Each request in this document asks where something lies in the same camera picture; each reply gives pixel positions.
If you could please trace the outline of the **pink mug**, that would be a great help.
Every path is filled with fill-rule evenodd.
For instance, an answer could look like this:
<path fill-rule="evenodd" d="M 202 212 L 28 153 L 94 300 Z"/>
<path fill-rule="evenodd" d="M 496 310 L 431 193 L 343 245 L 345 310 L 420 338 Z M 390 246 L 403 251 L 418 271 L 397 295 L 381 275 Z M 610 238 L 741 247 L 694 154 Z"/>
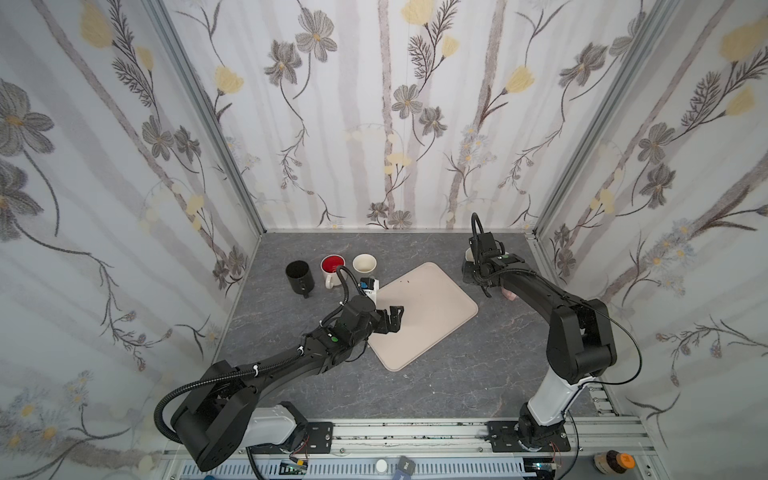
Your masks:
<path fill-rule="evenodd" d="M 517 295 L 515 293 L 505 288 L 501 289 L 501 293 L 509 301 L 514 301 L 515 299 L 517 299 Z"/>

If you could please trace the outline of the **grey mug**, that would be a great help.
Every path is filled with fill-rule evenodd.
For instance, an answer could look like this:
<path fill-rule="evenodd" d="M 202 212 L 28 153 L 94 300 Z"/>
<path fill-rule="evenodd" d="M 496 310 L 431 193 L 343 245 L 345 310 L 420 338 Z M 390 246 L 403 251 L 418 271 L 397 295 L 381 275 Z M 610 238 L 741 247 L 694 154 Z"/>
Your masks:
<path fill-rule="evenodd" d="M 377 266 L 377 259 L 368 253 L 357 255 L 352 262 L 357 280 L 363 283 L 370 283 L 374 279 Z"/>

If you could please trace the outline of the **white mug red inside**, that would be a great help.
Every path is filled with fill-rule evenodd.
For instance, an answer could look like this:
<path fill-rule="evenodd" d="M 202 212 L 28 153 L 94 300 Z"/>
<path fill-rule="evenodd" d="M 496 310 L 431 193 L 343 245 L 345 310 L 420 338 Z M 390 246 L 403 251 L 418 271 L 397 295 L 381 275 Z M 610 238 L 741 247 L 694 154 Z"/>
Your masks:
<path fill-rule="evenodd" d="M 345 259 L 338 254 L 331 254 L 324 257 L 320 263 L 323 274 L 324 286 L 331 290 L 341 285 L 341 279 L 337 273 L 340 267 L 345 265 Z"/>

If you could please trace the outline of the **black mug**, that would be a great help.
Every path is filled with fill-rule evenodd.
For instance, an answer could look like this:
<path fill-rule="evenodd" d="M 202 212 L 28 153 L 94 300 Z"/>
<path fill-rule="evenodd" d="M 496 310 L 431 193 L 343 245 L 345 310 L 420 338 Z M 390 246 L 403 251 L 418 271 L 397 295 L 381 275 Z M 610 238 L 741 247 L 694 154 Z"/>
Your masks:
<path fill-rule="evenodd" d="M 285 268 L 285 275 L 294 293 L 308 298 L 315 288 L 315 281 L 309 264 L 303 260 L 290 262 Z"/>

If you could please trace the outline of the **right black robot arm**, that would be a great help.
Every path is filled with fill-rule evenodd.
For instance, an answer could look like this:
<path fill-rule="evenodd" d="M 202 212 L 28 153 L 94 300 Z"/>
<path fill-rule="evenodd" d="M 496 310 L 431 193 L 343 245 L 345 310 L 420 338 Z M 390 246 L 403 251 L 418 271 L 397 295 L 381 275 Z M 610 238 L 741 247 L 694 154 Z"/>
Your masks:
<path fill-rule="evenodd" d="M 486 440 L 495 453 L 579 451 L 580 435 L 570 408 L 588 386 L 606 386 L 600 377 L 618 361 L 613 329 L 618 326 L 607 306 L 563 290 L 524 259 L 505 249 L 471 215 L 469 254 L 463 280 L 486 297 L 498 288 L 523 300 L 547 323 L 547 373 L 536 393 L 520 408 L 515 421 L 490 421 Z M 566 431 L 571 422 L 572 434 Z"/>

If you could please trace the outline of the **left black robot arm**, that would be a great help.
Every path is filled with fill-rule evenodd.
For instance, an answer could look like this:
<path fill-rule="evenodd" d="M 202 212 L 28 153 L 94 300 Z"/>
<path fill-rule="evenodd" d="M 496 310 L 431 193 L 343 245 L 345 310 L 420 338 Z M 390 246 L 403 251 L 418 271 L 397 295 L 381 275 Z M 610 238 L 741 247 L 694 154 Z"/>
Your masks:
<path fill-rule="evenodd" d="M 358 280 L 346 267 L 336 275 L 343 299 L 316 328 L 300 337 L 297 346 L 239 366 L 219 361 L 199 380 L 172 390 L 158 402 L 155 427 L 167 440 L 184 446 L 201 471 L 218 467 L 241 448 L 296 444 L 294 431 L 281 439 L 246 439 L 255 429 L 252 415 L 261 398 L 293 380 L 348 362 L 354 348 L 374 334 L 400 331 L 405 308 L 379 309 L 369 295 L 373 278 Z"/>

